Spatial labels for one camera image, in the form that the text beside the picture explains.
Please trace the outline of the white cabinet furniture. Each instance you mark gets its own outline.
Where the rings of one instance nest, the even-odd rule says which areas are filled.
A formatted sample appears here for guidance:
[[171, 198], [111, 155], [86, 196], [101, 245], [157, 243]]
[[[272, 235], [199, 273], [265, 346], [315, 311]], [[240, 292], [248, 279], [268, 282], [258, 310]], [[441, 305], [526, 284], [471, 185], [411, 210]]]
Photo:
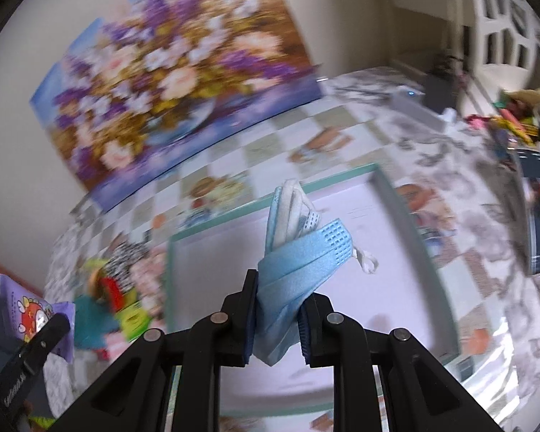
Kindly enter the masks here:
[[540, 19], [527, 0], [384, 0], [447, 22], [442, 47], [467, 72], [458, 112], [488, 114], [501, 91], [527, 88], [540, 49]]

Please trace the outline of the black white leopard scrunchie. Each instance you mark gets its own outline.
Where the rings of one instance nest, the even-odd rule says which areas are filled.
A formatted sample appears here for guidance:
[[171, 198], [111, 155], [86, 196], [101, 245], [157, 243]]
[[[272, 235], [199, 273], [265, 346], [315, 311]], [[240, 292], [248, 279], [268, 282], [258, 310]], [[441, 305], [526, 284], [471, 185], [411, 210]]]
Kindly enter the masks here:
[[105, 275], [113, 279], [126, 278], [129, 275], [129, 268], [145, 257], [147, 253], [148, 249], [143, 243], [123, 242], [119, 244], [104, 265]]

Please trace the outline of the green tissue pack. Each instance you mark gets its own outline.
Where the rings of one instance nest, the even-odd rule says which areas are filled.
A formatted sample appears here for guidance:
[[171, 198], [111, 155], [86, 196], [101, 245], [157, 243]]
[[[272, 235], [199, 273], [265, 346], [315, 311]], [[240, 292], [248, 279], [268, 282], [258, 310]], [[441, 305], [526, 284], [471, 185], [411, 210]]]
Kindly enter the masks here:
[[133, 341], [141, 336], [148, 329], [152, 321], [152, 317], [140, 301], [136, 301], [123, 308], [116, 314], [116, 318], [119, 321], [121, 332], [127, 341]]

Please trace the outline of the red tape roll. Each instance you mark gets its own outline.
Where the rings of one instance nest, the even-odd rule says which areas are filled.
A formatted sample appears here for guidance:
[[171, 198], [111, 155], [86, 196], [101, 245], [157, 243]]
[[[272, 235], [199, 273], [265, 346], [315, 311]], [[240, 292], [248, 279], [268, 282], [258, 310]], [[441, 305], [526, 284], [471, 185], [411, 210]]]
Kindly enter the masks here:
[[100, 280], [103, 296], [108, 301], [113, 313], [118, 313], [125, 307], [125, 297], [117, 282], [110, 277], [103, 277]]

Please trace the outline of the patterned checkered tablecloth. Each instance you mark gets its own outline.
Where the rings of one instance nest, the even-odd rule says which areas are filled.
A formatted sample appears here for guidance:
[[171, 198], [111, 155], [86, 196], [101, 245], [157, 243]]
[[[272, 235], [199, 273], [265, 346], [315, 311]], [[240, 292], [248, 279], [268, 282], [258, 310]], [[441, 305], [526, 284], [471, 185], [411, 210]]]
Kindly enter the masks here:
[[85, 262], [123, 237], [160, 244], [194, 216], [191, 195], [207, 195], [199, 216], [271, 193], [283, 179], [305, 183], [375, 163], [419, 220], [455, 308], [466, 376], [507, 431], [540, 424], [540, 275], [522, 270], [520, 203], [508, 169], [484, 133], [458, 124], [426, 129], [392, 110], [405, 77], [388, 67], [345, 74], [326, 96], [214, 144], [105, 215], [74, 209], [55, 242], [45, 282], [49, 300], [74, 297]]

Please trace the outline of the purple cartoon tissue pack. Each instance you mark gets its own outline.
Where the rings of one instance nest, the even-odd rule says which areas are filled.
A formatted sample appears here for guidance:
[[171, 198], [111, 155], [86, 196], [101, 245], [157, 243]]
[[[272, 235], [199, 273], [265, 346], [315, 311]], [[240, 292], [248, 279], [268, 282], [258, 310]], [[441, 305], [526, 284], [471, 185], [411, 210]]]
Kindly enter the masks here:
[[0, 298], [3, 304], [4, 323], [14, 337], [24, 342], [30, 341], [55, 314], [65, 315], [69, 321], [70, 331], [57, 344], [53, 353], [68, 364], [73, 363], [76, 316], [74, 303], [68, 301], [49, 303], [4, 274], [0, 274]]

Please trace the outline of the floral painting canvas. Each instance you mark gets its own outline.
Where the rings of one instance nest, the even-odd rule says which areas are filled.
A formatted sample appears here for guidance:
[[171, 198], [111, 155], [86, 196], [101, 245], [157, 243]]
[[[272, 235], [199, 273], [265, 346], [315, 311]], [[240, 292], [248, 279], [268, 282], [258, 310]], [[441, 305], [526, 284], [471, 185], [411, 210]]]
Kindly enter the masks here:
[[109, 211], [214, 143], [320, 96], [285, 0], [123, 0], [74, 40], [30, 104]]

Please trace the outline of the white tray with green rim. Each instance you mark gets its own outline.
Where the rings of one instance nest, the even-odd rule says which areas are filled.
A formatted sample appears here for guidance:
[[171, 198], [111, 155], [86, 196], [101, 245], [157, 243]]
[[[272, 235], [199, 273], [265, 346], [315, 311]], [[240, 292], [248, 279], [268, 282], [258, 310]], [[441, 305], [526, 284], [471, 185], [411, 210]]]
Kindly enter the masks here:
[[437, 271], [402, 198], [370, 164], [305, 186], [319, 215], [302, 242], [265, 247], [271, 202], [261, 199], [176, 233], [167, 244], [167, 325], [184, 330], [260, 273], [276, 309], [306, 292], [364, 328], [408, 329], [438, 360], [458, 356], [458, 329]]

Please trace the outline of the teal plastic container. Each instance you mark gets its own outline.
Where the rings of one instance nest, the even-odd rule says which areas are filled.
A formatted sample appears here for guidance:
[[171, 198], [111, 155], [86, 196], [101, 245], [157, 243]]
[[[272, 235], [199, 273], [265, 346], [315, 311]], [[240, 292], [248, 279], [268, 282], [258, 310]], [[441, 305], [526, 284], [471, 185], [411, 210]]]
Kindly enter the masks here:
[[75, 347], [82, 350], [102, 349], [104, 336], [117, 332], [120, 324], [106, 302], [95, 301], [83, 294], [75, 299]]

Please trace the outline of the pink white baby cloth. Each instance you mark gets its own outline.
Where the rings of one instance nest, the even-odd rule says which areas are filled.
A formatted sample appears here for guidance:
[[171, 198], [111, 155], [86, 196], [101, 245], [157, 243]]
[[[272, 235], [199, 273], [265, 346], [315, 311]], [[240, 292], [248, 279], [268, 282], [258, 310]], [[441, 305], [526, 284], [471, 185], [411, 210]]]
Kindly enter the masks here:
[[133, 284], [140, 295], [143, 306], [153, 312], [163, 308], [163, 274], [166, 271], [165, 252], [149, 253], [148, 256], [136, 261], [129, 269]]

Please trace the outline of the clutter pile on table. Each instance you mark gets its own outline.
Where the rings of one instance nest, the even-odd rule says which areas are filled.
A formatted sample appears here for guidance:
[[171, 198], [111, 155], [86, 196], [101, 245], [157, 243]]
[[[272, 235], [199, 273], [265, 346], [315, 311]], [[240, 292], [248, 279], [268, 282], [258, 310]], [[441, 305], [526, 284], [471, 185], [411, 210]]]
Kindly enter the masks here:
[[486, 131], [496, 158], [513, 173], [522, 207], [526, 270], [540, 274], [540, 90], [504, 92], [492, 112], [471, 113], [464, 121]]

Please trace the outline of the blue face mask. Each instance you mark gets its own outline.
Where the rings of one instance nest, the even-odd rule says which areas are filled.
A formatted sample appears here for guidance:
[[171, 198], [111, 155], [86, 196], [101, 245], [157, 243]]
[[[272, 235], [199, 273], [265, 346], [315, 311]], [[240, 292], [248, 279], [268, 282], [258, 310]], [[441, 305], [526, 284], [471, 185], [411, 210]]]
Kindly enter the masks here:
[[340, 219], [322, 223], [298, 181], [286, 180], [275, 189], [264, 256], [257, 263], [253, 353], [258, 360], [272, 367], [299, 342], [302, 303], [351, 258], [366, 274], [377, 271], [377, 259], [353, 243]]

